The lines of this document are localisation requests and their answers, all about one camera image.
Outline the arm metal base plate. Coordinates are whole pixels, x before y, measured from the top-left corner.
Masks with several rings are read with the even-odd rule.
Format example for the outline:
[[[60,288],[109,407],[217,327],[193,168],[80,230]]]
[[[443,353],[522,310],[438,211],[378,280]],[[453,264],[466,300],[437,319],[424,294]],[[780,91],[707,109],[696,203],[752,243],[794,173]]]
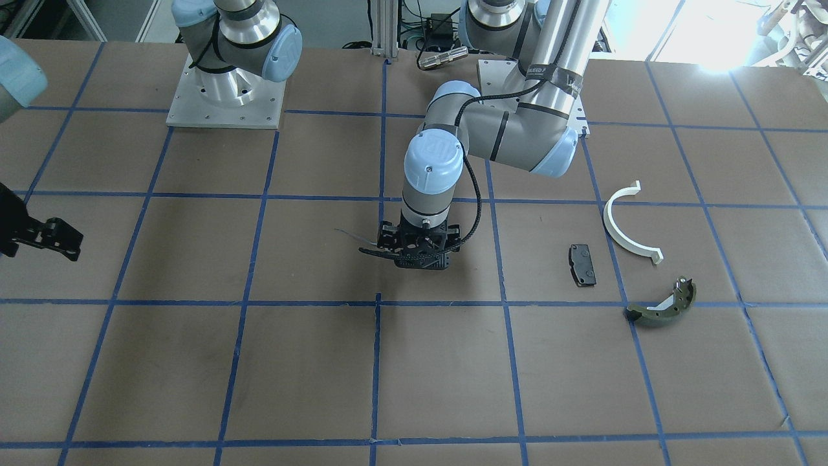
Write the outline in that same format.
[[[166,124],[201,129],[278,129],[286,80],[271,82],[235,69],[220,74],[190,68],[187,56]]]
[[[512,60],[480,59],[478,78],[480,93],[486,96],[515,93],[525,86],[525,78],[518,69],[518,62]],[[591,133],[580,97],[574,101],[568,126],[576,130],[579,136],[586,137]]]

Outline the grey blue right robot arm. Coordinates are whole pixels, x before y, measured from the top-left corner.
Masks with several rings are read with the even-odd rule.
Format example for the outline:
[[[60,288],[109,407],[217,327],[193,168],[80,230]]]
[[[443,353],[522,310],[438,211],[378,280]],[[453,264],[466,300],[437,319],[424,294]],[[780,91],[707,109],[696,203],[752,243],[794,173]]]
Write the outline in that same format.
[[[173,1],[175,26],[188,48],[166,124],[190,129],[277,129],[285,82],[303,50],[299,28],[276,1]],[[42,67],[2,36],[2,123],[47,88]],[[60,218],[29,216],[24,200],[2,183],[1,251],[19,245],[53,250],[71,261],[83,234]]]

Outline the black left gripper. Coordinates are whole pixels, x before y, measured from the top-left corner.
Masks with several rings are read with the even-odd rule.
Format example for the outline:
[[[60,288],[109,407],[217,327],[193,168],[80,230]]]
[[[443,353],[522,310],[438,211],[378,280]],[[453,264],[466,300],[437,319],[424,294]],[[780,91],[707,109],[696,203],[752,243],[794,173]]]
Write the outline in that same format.
[[[416,227],[406,220],[399,225],[382,221],[378,228],[376,245],[382,250],[360,247],[367,256],[393,260],[403,269],[447,269],[450,265],[448,253],[461,240],[459,225],[448,225],[443,221],[431,229]]]

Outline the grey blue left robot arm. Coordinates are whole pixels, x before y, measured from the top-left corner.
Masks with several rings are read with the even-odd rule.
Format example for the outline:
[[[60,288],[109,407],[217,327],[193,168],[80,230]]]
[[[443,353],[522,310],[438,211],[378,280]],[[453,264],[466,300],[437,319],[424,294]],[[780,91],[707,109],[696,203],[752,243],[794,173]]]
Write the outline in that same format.
[[[470,156],[547,177],[570,167],[579,138],[569,124],[608,1],[465,1],[464,45],[514,59],[500,94],[462,80],[441,85],[403,159],[401,218],[383,221],[362,253],[410,269],[445,269],[469,235],[447,218]]]

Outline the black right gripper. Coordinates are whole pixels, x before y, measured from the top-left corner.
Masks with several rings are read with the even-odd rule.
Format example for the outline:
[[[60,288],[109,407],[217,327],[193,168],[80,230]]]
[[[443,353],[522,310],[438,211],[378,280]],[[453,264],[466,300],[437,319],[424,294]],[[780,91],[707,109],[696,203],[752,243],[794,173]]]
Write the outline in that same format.
[[[53,250],[71,261],[77,261],[81,252],[83,234],[62,218],[53,217],[40,222],[29,216],[23,199],[4,184],[1,185],[1,252],[17,256],[19,245],[41,250]]]

